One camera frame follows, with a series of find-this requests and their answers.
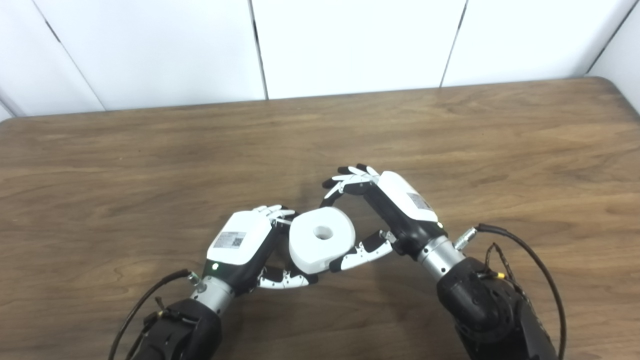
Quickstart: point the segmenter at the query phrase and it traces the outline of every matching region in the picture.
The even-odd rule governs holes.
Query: wood grain
[[[200,269],[232,212],[308,211],[321,181],[357,162],[404,175],[453,237],[482,221],[525,238],[563,295],[567,359],[640,358],[640,122],[597,78],[7,120],[0,358],[105,358],[135,300]],[[383,225],[362,199],[338,206],[360,236]],[[523,251],[487,235],[469,253],[491,241],[557,339]],[[429,275],[394,254],[313,287],[256,290],[223,322],[216,359],[467,358]]]

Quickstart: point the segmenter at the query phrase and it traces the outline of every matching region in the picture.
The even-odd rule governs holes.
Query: cable connector
[[[478,230],[476,230],[475,227],[470,228],[456,240],[456,242],[453,244],[453,247],[458,251],[462,251],[462,249],[469,245],[469,242],[476,237],[477,233]]]
[[[196,288],[196,290],[198,290],[198,293],[203,293],[207,289],[207,285],[204,282],[202,282],[198,274],[194,272],[191,272],[189,276],[187,276],[187,280],[189,280],[191,285],[193,285]]]

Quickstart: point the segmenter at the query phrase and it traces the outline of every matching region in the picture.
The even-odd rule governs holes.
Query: white wall panel
[[[264,99],[247,0],[36,0],[108,110]]]
[[[11,115],[11,113],[9,112],[9,110],[7,110],[4,105],[0,104],[0,122],[2,122],[3,120],[6,120],[8,118],[13,117]]]
[[[640,6],[622,24],[589,75],[611,80],[640,112]]]
[[[438,87],[464,0],[253,0],[269,98]]]
[[[17,116],[104,110],[31,1],[0,1],[0,101]]]
[[[469,0],[443,86],[583,76],[636,0]]]

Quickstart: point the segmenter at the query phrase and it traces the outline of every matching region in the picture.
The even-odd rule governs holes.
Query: black cable
[[[531,249],[523,239],[511,234],[509,231],[487,224],[479,224],[476,226],[476,230],[480,233],[493,233],[505,236],[513,241],[515,241],[521,248],[523,248],[529,256],[535,261],[536,265],[542,271],[547,282],[549,283],[549,287],[551,288],[551,292],[554,294],[554,299],[556,300],[556,306],[558,308],[558,317],[560,317],[560,345],[558,346],[558,359],[562,360],[564,358],[564,350],[566,348],[566,317],[564,314],[564,306],[562,304],[562,299],[560,298],[560,293],[558,292],[556,283],[554,282],[553,277],[551,277],[551,273],[542,262],[542,260],[538,257],[538,255]]]
[[[187,277],[190,274],[191,274],[191,271],[187,269],[178,270],[172,274],[169,274],[163,277],[160,281],[158,281],[155,285],[153,285],[151,289],[147,290],[147,292],[144,295],[142,295],[140,300],[138,300],[136,305],[134,305],[133,309],[131,309],[131,312],[127,315],[127,318],[125,318],[124,323],[120,327],[120,330],[118,330],[118,333],[116,334],[116,338],[113,340],[113,344],[111,344],[111,350],[109,351],[109,358],[108,358],[109,360],[113,360],[113,358],[115,357],[116,350],[118,350],[118,344],[120,343],[120,339],[122,339],[122,335],[124,335],[125,330],[127,330],[127,327],[131,323],[131,320],[133,320],[133,317],[136,316],[136,313],[138,312],[138,310],[140,310],[140,308],[142,307],[142,304],[144,304],[145,301],[147,301],[147,299],[154,292],[156,292],[156,290],[161,288],[163,285],[169,282],[172,282],[174,280],[180,279],[181,277]]]

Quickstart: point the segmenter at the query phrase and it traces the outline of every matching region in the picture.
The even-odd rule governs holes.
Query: sticker
[[[213,247],[221,247],[223,249],[240,249],[240,245],[244,240],[246,233],[240,233],[237,231],[225,231],[220,233],[220,236],[213,244]]]
[[[413,201],[413,204],[415,205],[416,208],[423,209],[423,210],[433,210],[431,209],[431,206],[429,206],[429,204],[427,204],[427,202],[420,196],[420,194],[416,194],[416,193],[406,193],[406,194],[409,195],[409,197],[411,198],[411,201]]]

